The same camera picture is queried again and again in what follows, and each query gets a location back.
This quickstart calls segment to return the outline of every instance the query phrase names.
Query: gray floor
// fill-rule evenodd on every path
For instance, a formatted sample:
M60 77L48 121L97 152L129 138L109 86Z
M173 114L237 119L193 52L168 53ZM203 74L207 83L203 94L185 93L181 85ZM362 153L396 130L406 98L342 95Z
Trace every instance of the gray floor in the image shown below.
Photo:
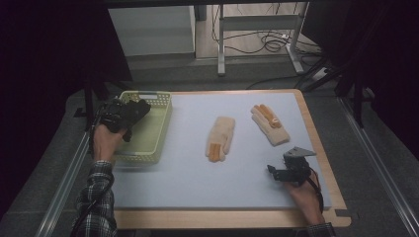
M295 76L293 67L290 60L283 56L255 59L229 58L225 77L217 77L214 60L194 60L190 56L135 57L129 58L128 61L134 82L126 84L136 90L245 90L255 82L271 78L278 79L257 84L251 89L287 89L292 88L298 80L291 77ZM337 228L338 235L342 237L411 236L351 127L347 114L334 96L335 85L336 82L331 81L311 93L304 93L304 97L352 215L351 226ZM113 95L121 92L121 89L110 84L108 88ZM83 103L82 92L68 99L66 114L54 139L0 223L0 236L34 236L37 232L83 134L84 118L74 117L76 110L84 106ZM418 212L418 161L377 118L368 103L364 104L363 112L365 131L377 148L382 162L409 205ZM54 226L52 236L68 235L74 216L74 201L84 185L90 162L91 158L87 155L65 201L64 210ZM151 231L151 236L287 236L287 234L288 231L280 229ZM133 236L134 232L124 231L121 235Z

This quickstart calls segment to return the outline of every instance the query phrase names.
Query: plastic basket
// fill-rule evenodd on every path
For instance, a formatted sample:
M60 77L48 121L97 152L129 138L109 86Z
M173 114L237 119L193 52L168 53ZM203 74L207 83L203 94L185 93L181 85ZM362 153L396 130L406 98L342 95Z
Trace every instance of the plastic basket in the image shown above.
M163 150L167 127L172 115L172 96L169 92L124 91L124 102L144 99L150 112L132 128L130 142L123 142L114 154L116 160L158 163Z

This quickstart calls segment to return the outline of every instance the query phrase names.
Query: person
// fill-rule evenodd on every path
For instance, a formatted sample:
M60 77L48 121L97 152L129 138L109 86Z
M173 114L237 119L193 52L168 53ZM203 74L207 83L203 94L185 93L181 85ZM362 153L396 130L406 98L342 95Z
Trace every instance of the person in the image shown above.
M117 223L114 219L114 194L111 189L107 189L113 183L112 156L120 142L123 140L125 130L118 133L110 132L104 125L96 127L94 133L92 164L86 187L80 192L77 202L77 220L83 216L91 203L104 194L97 205L89 211L82 219L80 225L74 228L74 236L117 236ZM315 172L311 173L311 180L315 179ZM326 223L319 208L319 200L314 188L305 182L301 186L284 182L285 188L290 192L295 204L301 210L308 226L306 234L312 237L335 236L331 223Z

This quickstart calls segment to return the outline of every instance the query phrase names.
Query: work glove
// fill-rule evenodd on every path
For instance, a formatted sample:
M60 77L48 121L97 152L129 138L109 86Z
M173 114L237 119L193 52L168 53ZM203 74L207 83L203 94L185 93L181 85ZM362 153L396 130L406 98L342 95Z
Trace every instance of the work glove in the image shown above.
M254 106L250 111L252 119L267 136L273 146L290 141L290 136L271 108L260 105Z
M224 161L230 149L235 126L234 118L218 117L213 125L207 142L206 155L212 162Z

